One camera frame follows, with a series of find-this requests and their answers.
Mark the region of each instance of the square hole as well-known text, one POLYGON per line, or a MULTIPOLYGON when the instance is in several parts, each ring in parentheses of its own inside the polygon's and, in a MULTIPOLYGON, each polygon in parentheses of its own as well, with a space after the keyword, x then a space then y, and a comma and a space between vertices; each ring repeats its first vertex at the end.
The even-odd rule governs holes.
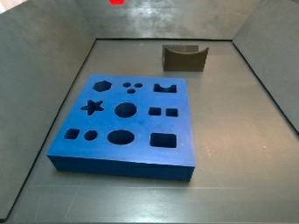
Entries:
POLYGON ((152 133, 151 146, 164 147, 164 148, 176 148, 176 135, 164 134, 164 133, 152 133))
POLYGON ((79 129, 68 129, 67 133, 64 135, 64 138, 74 140, 74 139, 78 138, 79 134, 80 134, 80 130, 79 129))
POLYGON ((150 116, 160 116, 162 115, 162 109, 160 108, 150 108, 148 115, 150 116))
POLYGON ((168 108, 166 110, 166 115, 167 116, 179 116, 178 108, 168 108))

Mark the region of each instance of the large circular hole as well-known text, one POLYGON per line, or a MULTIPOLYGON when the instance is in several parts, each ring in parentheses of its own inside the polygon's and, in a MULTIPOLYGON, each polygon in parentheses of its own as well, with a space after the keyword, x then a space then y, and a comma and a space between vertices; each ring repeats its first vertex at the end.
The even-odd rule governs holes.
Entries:
POLYGON ((88 141, 92 141, 94 139, 96 139, 96 137, 99 136, 99 133, 95 131, 95 130, 90 130, 86 135, 84 135, 84 138, 88 140, 88 141))
POLYGON ((135 140, 135 135, 132 132, 119 129, 108 133, 107 140, 112 144, 130 144, 135 140))
POLYGON ((124 102, 116 106, 116 115, 128 118, 136 113, 136 105, 131 102, 124 102))

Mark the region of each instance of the small circular hole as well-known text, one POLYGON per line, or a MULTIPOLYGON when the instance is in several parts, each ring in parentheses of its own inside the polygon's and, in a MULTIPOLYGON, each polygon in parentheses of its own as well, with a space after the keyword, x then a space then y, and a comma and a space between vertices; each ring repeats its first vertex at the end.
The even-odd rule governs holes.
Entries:
POLYGON ((130 82, 126 82, 126 83, 123 84, 123 86, 124 86, 126 88, 128 88, 128 87, 131 87, 131 83, 130 83, 130 82))
POLYGON ((135 140, 135 135, 132 132, 119 129, 108 133, 107 140, 112 144, 131 144, 135 140))
POLYGON ((136 91, 135 91, 132 88, 130 88, 130 89, 127 90, 127 92, 128 92, 130 94, 134 94, 136 91))
POLYGON ((142 86, 143 86, 142 83, 136 83, 136 84, 135 84, 135 87, 136 87, 136 88, 140 88, 142 86))
POLYGON ((99 136, 99 133, 95 131, 95 130, 90 130, 86 135, 84 135, 84 138, 88 140, 88 141, 92 141, 94 139, 96 139, 96 137, 99 136))
POLYGON ((136 105, 131 102, 124 102, 116 106, 116 115, 128 118, 136 113, 136 105))

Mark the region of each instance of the red light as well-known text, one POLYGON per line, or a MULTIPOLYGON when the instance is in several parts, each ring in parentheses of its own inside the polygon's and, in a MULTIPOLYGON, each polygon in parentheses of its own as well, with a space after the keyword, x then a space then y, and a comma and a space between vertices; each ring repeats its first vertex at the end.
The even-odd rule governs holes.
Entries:
POLYGON ((126 0, 108 0, 112 5, 120 5, 126 2, 126 0))

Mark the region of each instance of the blue foam block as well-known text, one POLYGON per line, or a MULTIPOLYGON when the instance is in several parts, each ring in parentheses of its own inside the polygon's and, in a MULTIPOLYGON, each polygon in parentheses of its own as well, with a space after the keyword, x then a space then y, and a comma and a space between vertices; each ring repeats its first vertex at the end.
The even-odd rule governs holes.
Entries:
POLYGON ((184 79, 91 75, 47 155, 60 171, 190 181, 184 79))

